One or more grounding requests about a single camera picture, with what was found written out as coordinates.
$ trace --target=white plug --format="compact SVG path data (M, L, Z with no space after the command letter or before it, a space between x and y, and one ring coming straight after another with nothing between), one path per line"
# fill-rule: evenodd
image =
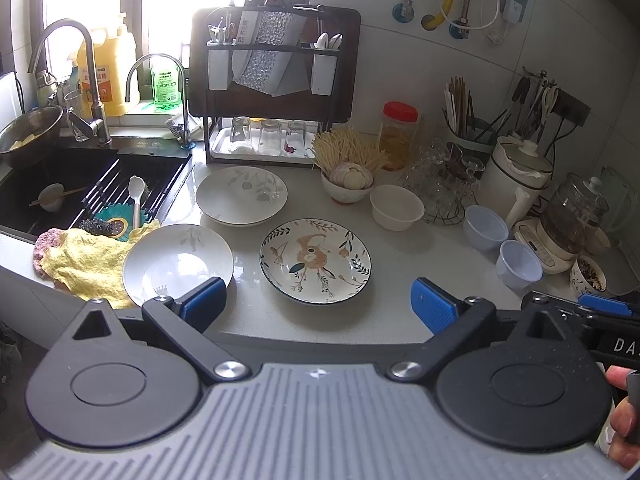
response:
M507 23L518 23L520 21L521 14L522 4L518 3L516 0L505 1L502 17Z

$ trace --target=metal bowl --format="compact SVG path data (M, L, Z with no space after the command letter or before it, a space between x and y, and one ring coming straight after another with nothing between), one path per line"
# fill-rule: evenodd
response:
M41 161L56 147L60 136L62 108L47 106L27 112L0 132L0 161L15 169L28 168ZM20 148L10 150L16 140L29 134L36 138Z

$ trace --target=bowl of enoki mushrooms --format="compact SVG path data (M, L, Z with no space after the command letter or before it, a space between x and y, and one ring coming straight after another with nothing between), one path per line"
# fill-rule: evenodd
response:
M341 205L362 200L374 187L376 173L386 164L386 153L353 128L332 128L316 135L315 163L322 170L322 186Z

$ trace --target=red lid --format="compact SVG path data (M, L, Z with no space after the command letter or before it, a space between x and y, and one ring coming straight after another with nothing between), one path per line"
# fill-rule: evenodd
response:
M415 123L418 120L418 110L414 107L398 102L389 101L382 108L382 113L391 119L396 121L402 121L403 123Z

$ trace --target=yellow detergent bottle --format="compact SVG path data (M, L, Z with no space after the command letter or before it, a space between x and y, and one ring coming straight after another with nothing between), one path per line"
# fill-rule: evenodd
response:
M136 62L136 40L124 24L125 13L118 15L113 27L92 28L94 42L95 71L98 76L98 91L104 104L104 111L110 117L119 117L140 102L138 78L134 73L131 79L131 101L126 103L127 73ZM78 67L82 92L87 100L92 96L89 90L89 71L86 64L84 41L78 50Z

